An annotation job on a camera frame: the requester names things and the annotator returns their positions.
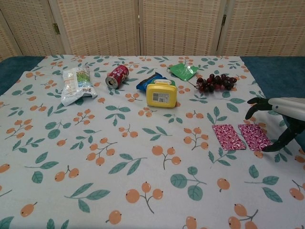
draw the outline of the pink cloth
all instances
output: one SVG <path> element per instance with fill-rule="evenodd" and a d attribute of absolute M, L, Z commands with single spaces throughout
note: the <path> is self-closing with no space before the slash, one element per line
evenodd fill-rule
<path fill-rule="evenodd" d="M 238 125 L 238 128 L 252 151 L 262 150 L 272 144 L 258 124 Z"/>
<path fill-rule="evenodd" d="M 224 150 L 246 149 L 232 125 L 213 125 L 213 130 Z"/>

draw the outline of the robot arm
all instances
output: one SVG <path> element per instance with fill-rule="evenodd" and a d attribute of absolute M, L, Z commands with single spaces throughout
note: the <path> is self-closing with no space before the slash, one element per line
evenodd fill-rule
<path fill-rule="evenodd" d="M 285 115 L 290 124 L 276 142 L 263 149 L 264 152 L 280 150 L 305 129 L 305 98 L 253 98 L 248 103 L 255 105 L 247 112 L 246 119 L 251 118 L 254 112 L 258 110 L 273 110 Z"/>

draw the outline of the grapes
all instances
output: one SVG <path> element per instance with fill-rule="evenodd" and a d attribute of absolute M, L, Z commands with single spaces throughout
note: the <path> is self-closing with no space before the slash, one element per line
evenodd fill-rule
<path fill-rule="evenodd" d="M 208 79 L 198 78 L 197 88 L 201 93 L 214 92 L 214 90 L 231 90 L 237 80 L 234 77 L 226 76 L 226 74 L 214 75 L 210 74 Z"/>

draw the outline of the yellow container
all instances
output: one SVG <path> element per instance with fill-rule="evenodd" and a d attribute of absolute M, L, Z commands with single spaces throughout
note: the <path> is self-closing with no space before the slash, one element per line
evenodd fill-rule
<path fill-rule="evenodd" d="M 146 101 L 149 106 L 175 107 L 177 88 L 173 80 L 155 80 L 146 89 Z"/>

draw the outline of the red soda can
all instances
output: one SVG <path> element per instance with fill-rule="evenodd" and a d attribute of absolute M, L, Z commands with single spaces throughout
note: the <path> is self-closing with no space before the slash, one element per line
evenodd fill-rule
<path fill-rule="evenodd" d="M 111 73 L 107 74 L 105 81 L 108 87 L 117 89 L 128 75 L 128 68 L 124 65 L 119 65 Z"/>

